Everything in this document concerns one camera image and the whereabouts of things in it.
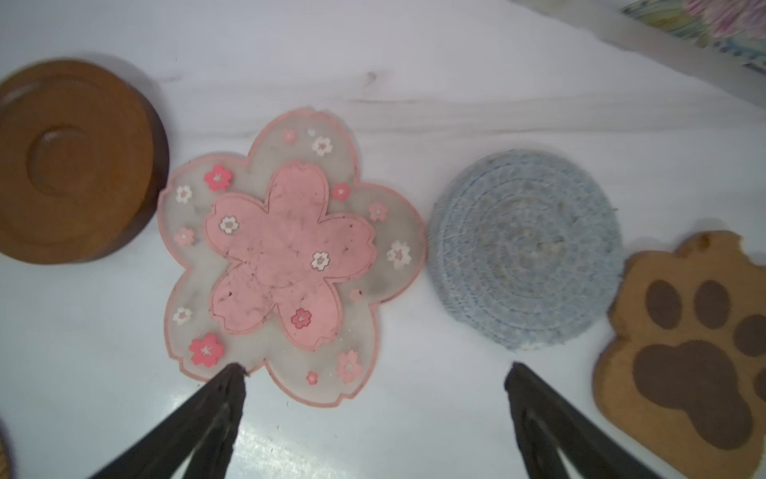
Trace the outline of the dark brown round coaster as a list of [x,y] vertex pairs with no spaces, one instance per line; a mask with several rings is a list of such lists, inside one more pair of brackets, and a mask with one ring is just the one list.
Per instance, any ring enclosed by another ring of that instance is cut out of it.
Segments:
[[156,109],[111,71],[75,59],[1,82],[1,251],[36,265],[95,261],[155,215],[169,175]]

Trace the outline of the pink flower coaster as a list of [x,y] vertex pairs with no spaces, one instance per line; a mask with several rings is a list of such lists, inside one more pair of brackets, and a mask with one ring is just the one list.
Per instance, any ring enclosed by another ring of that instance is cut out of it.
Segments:
[[427,255],[417,210],[363,182],[351,133],[315,109],[274,119],[245,156],[176,169],[157,218],[183,269],[164,318],[180,371],[208,381],[231,363],[265,370],[314,407],[365,387],[378,309],[414,283]]

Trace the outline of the brown paw coaster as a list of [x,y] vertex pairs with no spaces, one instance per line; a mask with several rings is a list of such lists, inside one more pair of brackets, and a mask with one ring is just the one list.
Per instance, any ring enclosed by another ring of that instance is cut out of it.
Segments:
[[689,478],[750,478],[765,451],[765,269],[730,231],[626,262],[594,369],[600,412]]

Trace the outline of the grey round coaster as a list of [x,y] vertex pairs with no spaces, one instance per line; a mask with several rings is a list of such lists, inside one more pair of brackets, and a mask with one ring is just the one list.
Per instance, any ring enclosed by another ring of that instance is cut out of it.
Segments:
[[447,313],[510,350],[581,335],[622,281],[616,210],[584,169],[548,151],[514,149],[464,170],[427,233]]

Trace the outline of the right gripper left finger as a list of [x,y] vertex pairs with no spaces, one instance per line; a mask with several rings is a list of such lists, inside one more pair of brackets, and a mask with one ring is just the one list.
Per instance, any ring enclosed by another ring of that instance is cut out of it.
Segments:
[[96,478],[223,478],[233,457],[245,403],[247,372],[228,364]]

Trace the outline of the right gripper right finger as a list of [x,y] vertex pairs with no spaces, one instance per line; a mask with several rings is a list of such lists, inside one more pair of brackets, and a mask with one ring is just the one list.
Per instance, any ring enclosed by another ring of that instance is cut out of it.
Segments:
[[655,478],[524,363],[505,379],[518,449],[530,478],[568,478],[562,458],[584,478]]

